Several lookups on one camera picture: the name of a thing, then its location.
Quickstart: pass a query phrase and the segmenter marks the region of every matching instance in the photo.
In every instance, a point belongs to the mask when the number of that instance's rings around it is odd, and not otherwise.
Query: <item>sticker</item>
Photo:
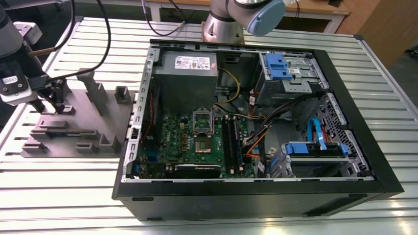
[[[274,153],[276,153],[276,149],[270,147],[266,154],[274,154]]]
[[[292,69],[292,68],[288,68],[288,72],[290,72],[290,73],[300,73],[298,69]]]
[[[261,164],[261,162],[258,162],[257,168],[260,169],[261,172],[264,172],[264,165]]]
[[[177,56],[174,68],[178,70],[209,70],[209,58]]]
[[[11,83],[17,82],[17,76],[2,78],[1,81],[5,85],[11,84]]]
[[[253,96],[249,96],[249,104],[254,105],[254,97]]]

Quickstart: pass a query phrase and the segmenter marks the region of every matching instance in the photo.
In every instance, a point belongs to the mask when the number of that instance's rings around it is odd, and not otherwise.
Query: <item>white table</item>
[[[172,30],[174,23],[154,23]],[[106,89],[137,89],[149,39],[142,21],[110,20],[112,49],[94,79]],[[93,66],[105,48],[101,19],[83,18],[63,48],[50,55],[50,76]],[[170,38],[198,41],[201,28],[188,25]],[[368,46],[349,35],[273,31],[244,36],[246,44],[327,50],[404,193],[372,201],[331,217],[140,222],[110,199],[118,159],[25,159],[21,145],[38,114],[19,105],[0,134],[0,233],[29,234],[415,234],[418,231],[418,113]],[[70,78],[69,87],[79,83]]]

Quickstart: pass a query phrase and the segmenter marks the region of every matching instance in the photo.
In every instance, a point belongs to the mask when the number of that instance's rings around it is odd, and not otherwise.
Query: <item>floor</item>
[[[109,18],[126,20],[144,20],[140,7],[112,5],[106,7]],[[51,47],[58,40],[62,31],[69,22],[69,3],[63,4],[62,10],[57,11],[53,4],[39,7],[19,9],[7,13],[11,21],[35,22],[42,31],[42,37],[33,49]],[[184,10],[188,22],[197,24],[205,20],[208,13],[204,11]],[[75,3],[75,15],[87,17],[101,17],[101,12],[95,4]],[[161,9],[161,20],[166,22],[178,22],[178,15],[173,9]],[[403,91],[408,95],[413,104],[418,106],[418,58],[411,58],[407,53],[401,55],[396,63],[388,68],[391,75],[397,81]],[[0,102],[0,131],[3,127],[13,107]]]

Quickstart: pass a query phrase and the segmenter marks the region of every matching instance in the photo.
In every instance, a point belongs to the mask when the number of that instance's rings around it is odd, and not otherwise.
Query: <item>green circuit board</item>
[[[253,178],[253,164],[244,164],[242,171],[230,174],[225,169],[221,118],[196,119],[194,126],[208,128],[212,121],[212,135],[193,135],[192,115],[164,116],[161,142],[157,160],[146,165],[149,178],[164,178],[166,164],[206,164],[221,166],[220,178]],[[236,119],[238,137],[248,136],[245,119]]]

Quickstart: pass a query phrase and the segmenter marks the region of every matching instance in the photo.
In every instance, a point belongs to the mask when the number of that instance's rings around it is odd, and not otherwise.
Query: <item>ram slot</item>
[[[237,127],[237,121],[233,119],[233,129],[234,129],[234,158],[237,162],[237,168],[238,171],[242,171],[241,165],[241,151],[240,151],[240,138],[238,138],[238,127]]]
[[[241,165],[241,154],[240,154],[240,141],[238,141],[238,129],[237,123],[234,119],[229,119],[228,121],[229,127],[229,142],[230,142],[230,155],[232,155],[232,163],[234,172],[238,171],[238,167]]]
[[[228,173],[233,174],[234,171],[233,171],[228,116],[225,116],[221,120],[221,141],[222,141],[222,157],[224,157],[225,170]]]

